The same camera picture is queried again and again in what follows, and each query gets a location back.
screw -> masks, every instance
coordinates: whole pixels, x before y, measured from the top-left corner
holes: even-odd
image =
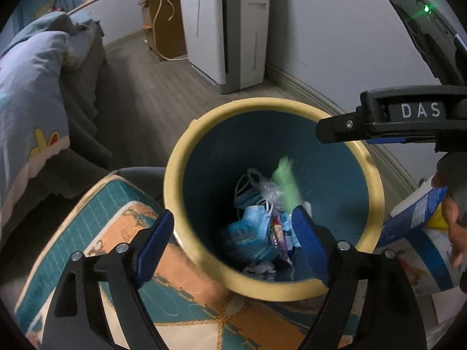
[[[342,251],[347,251],[350,249],[350,243],[346,241],[339,241],[337,243],[337,247],[339,247]]]
[[[81,259],[81,257],[83,256],[83,253],[80,252],[80,251],[75,251],[73,254],[72,254],[72,261],[73,262],[76,262],[77,260]]]
[[[395,252],[393,252],[393,250],[391,249],[384,250],[384,255],[386,256],[386,258],[389,258],[389,259],[395,258]]]
[[[118,245],[117,245],[117,248],[116,248],[115,250],[116,250],[117,252],[122,253],[122,252],[127,251],[128,248],[129,248],[128,244],[124,242],[124,243],[122,243],[122,244],[118,244]]]

yellow trash can rim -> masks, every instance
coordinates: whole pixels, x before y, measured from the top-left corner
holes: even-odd
[[[255,97],[221,105],[193,121],[177,142],[167,164],[164,178],[164,202],[175,219],[174,235],[188,257],[212,279],[239,294],[260,300],[294,301],[326,293],[317,279],[297,282],[267,282],[250,278],[217,259],[198,239],[190,226],[183,202],[183,175],[188,158],[199,140],[218,123],[251,111],[281,111],[312,121],[330,117],[318,108],[301,102],[272,97]],[[356,248],[372,252],[381,234],[384,219],[384,191],[373,159],[361,141],[346,142],[361,166],[368,187],[368,219]]]

green object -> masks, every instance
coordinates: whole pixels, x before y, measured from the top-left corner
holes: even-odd
[[[272,173],[272,181],[277,184],[282,192],[281,197],[286,212],[292,213],[295,207],[303,204],[302,196],[293,176],[292,164],[289,162],[288,157],[282,157],[279,160],[279,165]]]

wooden stick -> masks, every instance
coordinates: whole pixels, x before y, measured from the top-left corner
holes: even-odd
[[[87,7],[88,5],[91,5],[91,4],[95,3],[96,1],[99,1],[99,0],[86,1],[85,3],[75,7],[75,9],[71,9],[67,14],[70,15],[70,14],[76,13],[77,11],[80,11],[81,9]]]

trash can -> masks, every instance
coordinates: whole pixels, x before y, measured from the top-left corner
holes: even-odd
[[[254,167],[270,177],[285,155],[312,218],[336,239],[372,252],[384,219],[380,175],[363,143],[323,145],[316,122],[328,114],[312,106],[259,97],[222,105],[193,121],[172,152],[164,202],[175,237],[188,257],[226,288],[256,299],[293,301],[326,292],[310,273],[291,282],[244,275],[223,255],[219,233],[237,220],[234,189]]]

